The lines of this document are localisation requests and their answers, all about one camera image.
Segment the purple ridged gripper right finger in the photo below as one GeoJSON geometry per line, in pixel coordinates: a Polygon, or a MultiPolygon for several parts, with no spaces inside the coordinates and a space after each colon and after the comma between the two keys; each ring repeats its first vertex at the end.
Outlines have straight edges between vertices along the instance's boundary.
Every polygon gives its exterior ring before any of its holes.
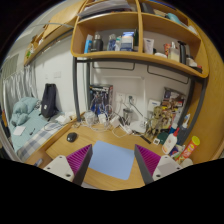
{"type": "Polygon", "coordinates": [[[137,160],[144,183],[146,185],[152,183],[154,171],[161,157],[140,145],[135,145],[134,155],[137,160]]]}

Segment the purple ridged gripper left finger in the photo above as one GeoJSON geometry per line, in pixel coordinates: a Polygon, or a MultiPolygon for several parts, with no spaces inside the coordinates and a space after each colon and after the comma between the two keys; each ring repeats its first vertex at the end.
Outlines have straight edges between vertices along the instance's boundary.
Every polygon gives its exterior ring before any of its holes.
{"type": "Polygon", "coordinates": [[[73,182],[76,185],[81,185],[83,183],[92,155],[92,145],[87,145],[66,157],[74,173],[73,182]]]}

